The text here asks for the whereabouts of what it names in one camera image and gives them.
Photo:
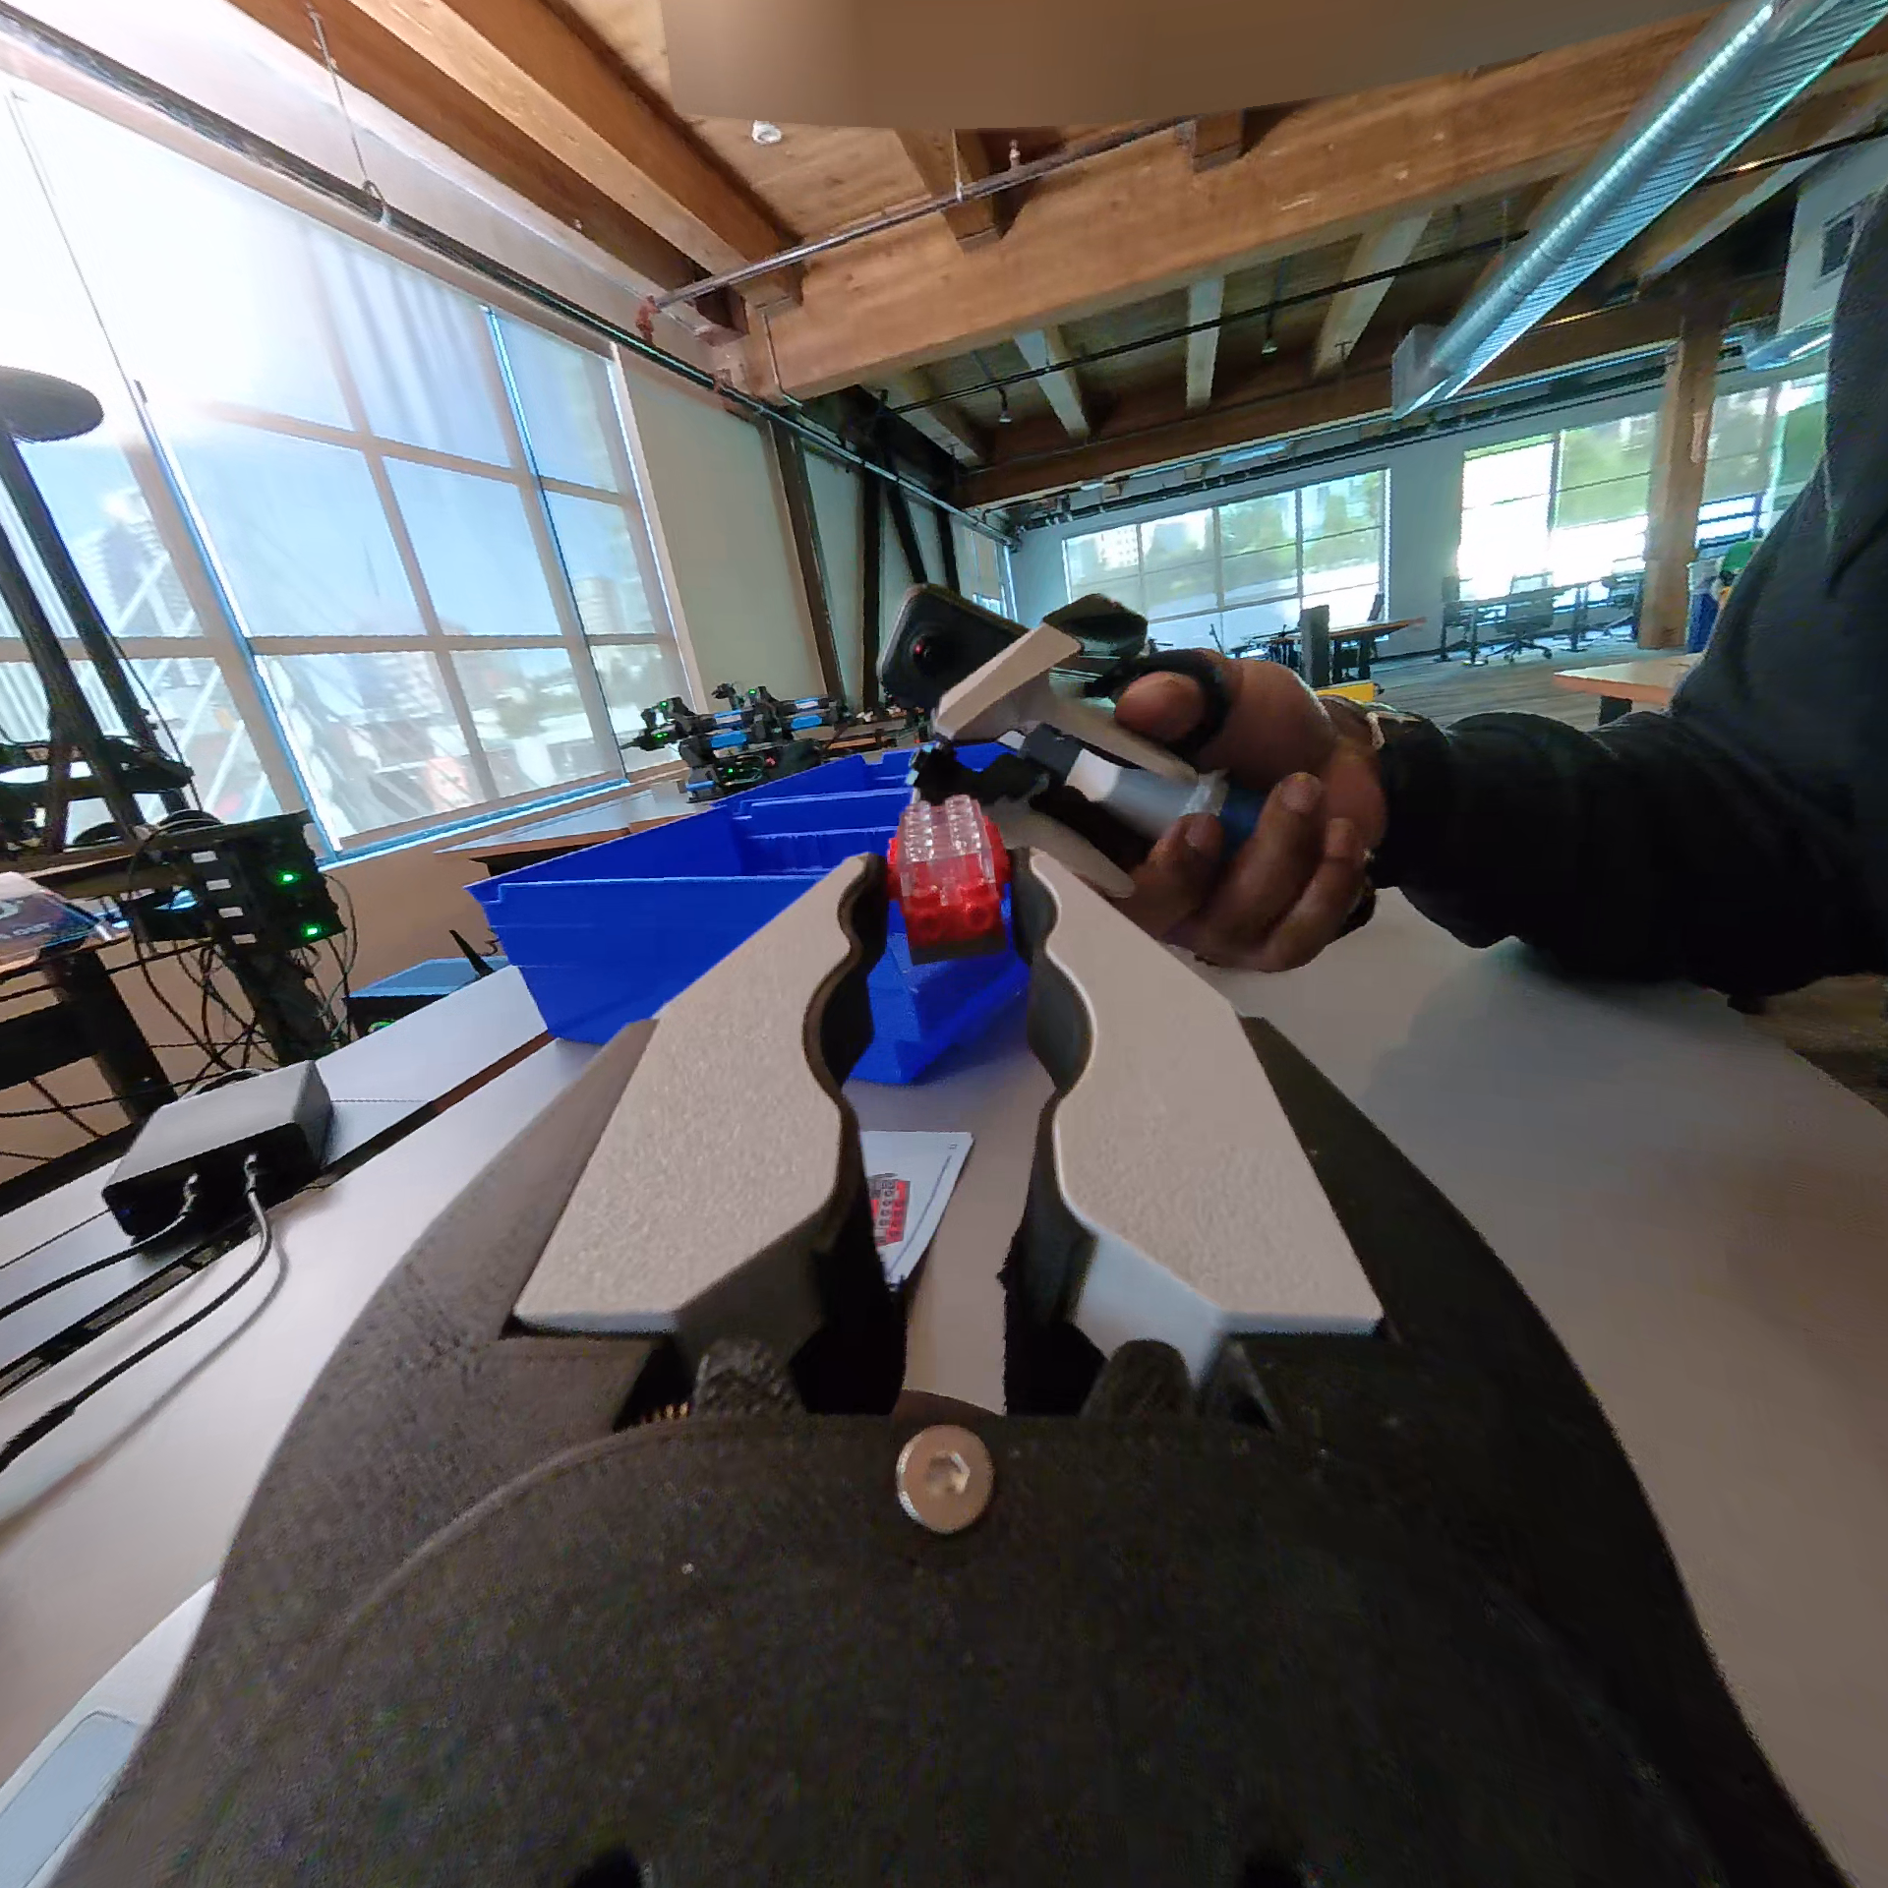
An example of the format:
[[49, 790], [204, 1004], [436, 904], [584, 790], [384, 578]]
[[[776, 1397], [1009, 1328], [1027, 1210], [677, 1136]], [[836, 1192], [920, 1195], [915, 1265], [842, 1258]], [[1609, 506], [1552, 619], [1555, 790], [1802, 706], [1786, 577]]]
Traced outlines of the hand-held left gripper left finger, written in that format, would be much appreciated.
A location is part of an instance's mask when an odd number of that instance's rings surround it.
[[888, 864], [854, 855], [652, 1022], [518, 1297], [531, 1334], [761, 1346], [812, 1411], [891, 1411], [903, 1313], [842, 1081], [870, 1046]]

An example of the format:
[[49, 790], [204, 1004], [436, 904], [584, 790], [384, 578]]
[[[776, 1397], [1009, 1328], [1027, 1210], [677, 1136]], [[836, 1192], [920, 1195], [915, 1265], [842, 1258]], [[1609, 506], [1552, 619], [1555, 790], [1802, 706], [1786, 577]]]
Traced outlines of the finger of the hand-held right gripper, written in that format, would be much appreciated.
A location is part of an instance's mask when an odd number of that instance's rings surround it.
[[1056, 626], [1027, 630], [941, 697], [931, 707], [931, 742], [1002, 742], [1042, 725], [1092, 738], [1092, 702], [1049, 682], [1049, 672], [1072, 657], [1082, 657], [1078, 637]]
[[1063, 864], [1110, 901], [1125, 901], [1132, 897], [1132, 873], [1107, 860], [1089, 836], [1049, 814], [1013, 814], [1013, 849]]

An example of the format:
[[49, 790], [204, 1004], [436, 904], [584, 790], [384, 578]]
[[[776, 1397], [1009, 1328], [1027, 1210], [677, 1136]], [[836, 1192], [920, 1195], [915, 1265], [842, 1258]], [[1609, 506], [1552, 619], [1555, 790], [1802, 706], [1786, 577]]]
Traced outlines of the red clear toy brick assembly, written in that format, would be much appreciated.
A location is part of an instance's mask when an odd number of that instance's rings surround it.
[[1009, 852], [971, 794], [910, 801], [888, 842], [888, 884], [912, 964], [1009, 952]]

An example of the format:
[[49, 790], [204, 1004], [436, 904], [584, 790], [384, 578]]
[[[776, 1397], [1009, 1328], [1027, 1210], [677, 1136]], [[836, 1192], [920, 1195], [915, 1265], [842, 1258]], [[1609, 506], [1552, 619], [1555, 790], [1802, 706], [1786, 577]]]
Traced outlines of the blue plastic storage bin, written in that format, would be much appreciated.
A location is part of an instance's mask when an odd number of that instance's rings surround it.
[[[698, 814], [471, 884], [511, 966], [558, 1040], [603, 1046], [652, 1019], [823, 873], [736, 877]], [[870, 1047], [854, 1077], [915, 1085], [1021, 1006], [1013, 952], [912, 964], [902, 915], [868, 971]]]
[[891, 834], [868, 832], [813, 832], [764, 836], [733, 827], [729, 808], [701, 811], [704, 832], [715, 836], [715, 860], [736, 877], [802, 877], [823, 873], [857, 855], [885, 855]]
[[729, 801], [729, 821], [750, 834], [868, 832], [888, 834], [910, 804], [910, 769], [926, 746], [854, 754], [805, 766]]

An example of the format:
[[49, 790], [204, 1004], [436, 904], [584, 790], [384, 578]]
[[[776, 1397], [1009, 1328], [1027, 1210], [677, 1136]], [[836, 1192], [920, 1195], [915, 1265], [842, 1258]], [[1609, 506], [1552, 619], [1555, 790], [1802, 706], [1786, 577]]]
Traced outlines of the window showing green trees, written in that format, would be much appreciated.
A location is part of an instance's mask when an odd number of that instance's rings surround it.
[[[1771, 527], [1822, 454], [1822, 374], [1720, 392], [1707, 425], [1698, 554]], [[1512, 578], [1582, 585], [1644, 565], [1651, 414], [1464, 454], [1454, 572], [1472, 595]]]
[[1382, 607], [1388, 523], [1389, 471], [1363, 468], [1075, 534], [1062, 572], [1071, 598], [1121, 600], [1179, 643], [1292, 630], [1307, 607], [1344, 630]]

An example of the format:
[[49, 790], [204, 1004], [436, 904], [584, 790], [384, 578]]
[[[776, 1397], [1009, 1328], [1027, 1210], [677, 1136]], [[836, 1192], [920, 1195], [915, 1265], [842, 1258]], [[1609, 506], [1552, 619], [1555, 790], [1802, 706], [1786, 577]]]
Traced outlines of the long grey workbench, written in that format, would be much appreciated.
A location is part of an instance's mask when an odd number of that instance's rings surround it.
[[722, 811], [729, 804], [729, 794], [691, 801], [679, 780], [659, 780], [642, 790], [606, 790], [558, 807], [549, 814], [499, 821], [493, 829], [471, 832], [440, 852], [455, 863], [471, 863], [483, 873], [499, 877], [518, 864], [547, 863], [597, 842], [641, 836], [698, 811]]

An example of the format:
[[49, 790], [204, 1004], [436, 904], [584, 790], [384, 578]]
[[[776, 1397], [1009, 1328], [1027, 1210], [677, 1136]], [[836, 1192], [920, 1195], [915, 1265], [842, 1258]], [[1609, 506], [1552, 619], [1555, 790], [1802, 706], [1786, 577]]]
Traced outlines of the group of black office chairs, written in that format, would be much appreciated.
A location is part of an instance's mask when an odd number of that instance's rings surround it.
[[1618, 561], [1597, 578], [1571, 585], [1548, 572], [1521, 572], [1498, 595], [1479, 595], [1460, 578], [1444, 578], [1440, 633], [1434, 661], [1460, 657], [1469, 666], [1493, 657], [1582, 652], [1596, 637], [1638, 633], [1644, 565]]

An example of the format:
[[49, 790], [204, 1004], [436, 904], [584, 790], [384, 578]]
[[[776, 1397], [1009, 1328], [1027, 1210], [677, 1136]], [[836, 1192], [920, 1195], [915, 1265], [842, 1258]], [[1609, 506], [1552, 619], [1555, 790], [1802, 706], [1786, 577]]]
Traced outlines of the black adapter box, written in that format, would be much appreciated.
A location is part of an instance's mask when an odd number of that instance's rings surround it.
[[128, 1141], [101, 1200], [135, 1245], [211, 1234], [318, 1179], [330, 1127], [318, 1061], [228, 1079], [163, 1105]]

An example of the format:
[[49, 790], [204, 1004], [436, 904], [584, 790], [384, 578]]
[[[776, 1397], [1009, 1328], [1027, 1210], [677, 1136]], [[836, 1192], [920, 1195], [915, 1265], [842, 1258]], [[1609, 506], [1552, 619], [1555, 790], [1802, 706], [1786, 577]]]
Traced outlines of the wooden table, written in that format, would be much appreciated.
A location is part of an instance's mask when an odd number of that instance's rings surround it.
[[1552, 672], [1550, 686], [1596, 702], [1596, 725], [1635, 713], [1663, 713], [1686, 676], [1701, 662], [1697, 652], [1655, 652], [1627, 662]]

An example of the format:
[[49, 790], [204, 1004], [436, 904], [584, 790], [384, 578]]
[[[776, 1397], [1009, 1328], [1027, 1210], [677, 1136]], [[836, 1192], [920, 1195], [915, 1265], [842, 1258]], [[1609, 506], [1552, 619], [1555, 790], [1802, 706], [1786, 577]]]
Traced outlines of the wooden column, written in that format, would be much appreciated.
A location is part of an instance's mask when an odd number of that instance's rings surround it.
[[1648, 652], [1686, 645], [1689, 568], [1707, 474], [1725, 310], [1720, 296], [1686, 310], [1663, 374], [1635, 630], [1635, 643]]

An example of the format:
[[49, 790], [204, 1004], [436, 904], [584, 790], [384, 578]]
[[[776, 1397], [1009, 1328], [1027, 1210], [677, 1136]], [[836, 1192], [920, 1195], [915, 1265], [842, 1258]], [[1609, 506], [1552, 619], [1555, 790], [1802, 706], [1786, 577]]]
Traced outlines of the large grid window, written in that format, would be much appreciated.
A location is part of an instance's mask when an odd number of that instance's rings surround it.
[[202, 811], [354, 857], [674, 761], [591, 345], [4, 76], [1, 364], [101, 409], [18, 459]]

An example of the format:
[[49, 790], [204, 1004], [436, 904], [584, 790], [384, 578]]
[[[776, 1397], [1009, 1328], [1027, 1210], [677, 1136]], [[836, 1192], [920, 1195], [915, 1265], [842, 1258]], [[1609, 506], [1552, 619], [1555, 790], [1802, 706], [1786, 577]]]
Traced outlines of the clear printed sign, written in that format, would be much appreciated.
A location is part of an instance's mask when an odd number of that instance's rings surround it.
[[119, 929], [115, 909], [70, 901], [18, 872], [1, 872], [1, 975], [104, 947]]

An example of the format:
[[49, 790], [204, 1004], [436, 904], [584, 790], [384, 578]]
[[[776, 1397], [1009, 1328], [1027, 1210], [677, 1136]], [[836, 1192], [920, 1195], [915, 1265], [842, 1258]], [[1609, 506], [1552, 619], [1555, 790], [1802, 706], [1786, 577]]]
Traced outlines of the black tall stand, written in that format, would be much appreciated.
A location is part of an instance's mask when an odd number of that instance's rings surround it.
[[21, 798], [35, 811], [35, 857], [72, 849], [72, 804], [94, 801], [118, 842], [139, 836], [142, 794], [167, 814], [190, 807], [194, 772], [163, 746], [135, 676], [82, 578], [56, 518], [25, 463], [25, 443], [84, 437], [101, 428], [101, 401], [59, 376], [1, 369], [1, 499], [16, 534], [1, 534], [1, 605], [16, 623], [46, 707], [45, 742], [14, 745], [39, 783]]

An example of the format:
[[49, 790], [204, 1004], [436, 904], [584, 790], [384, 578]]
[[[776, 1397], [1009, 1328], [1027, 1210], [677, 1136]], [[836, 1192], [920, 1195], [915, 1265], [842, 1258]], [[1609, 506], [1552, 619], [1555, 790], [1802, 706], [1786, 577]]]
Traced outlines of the black metal rig frame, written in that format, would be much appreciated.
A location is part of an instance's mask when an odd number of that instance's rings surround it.
[[320, 1058], [343, 1046], [343, 1018], [318, 984], [322, 947], [301, 952], [233, 939], [208, 901], [184, 836], [218, 827], [184, 811], [128, 842], [107, 836], [63, 855], [18, 857], [21, 873], [59, 897], [115, 909], [115, 942], [1, 975], [1, 1088], [39, 1088], [76, 1061], [104, 1077], [131, 1120], [177, 1095], [163, 1046], [194, 1051], [202, 1077], [266, 1054], [268, 1065]]

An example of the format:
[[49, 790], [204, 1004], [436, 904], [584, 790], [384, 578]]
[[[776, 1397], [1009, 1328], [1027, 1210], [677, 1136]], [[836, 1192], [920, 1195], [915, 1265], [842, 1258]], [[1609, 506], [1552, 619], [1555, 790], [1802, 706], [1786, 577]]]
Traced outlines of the silver ventilation duct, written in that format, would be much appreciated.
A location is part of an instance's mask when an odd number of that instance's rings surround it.
[[1675, 60], [1618, 134], [1537, 213], [1444, 325], [1389, 363], [1389, 415], [1460, 392], [1543, 314], [1763, 130], [1881, 23], [1881, 3], [1734, 3]]

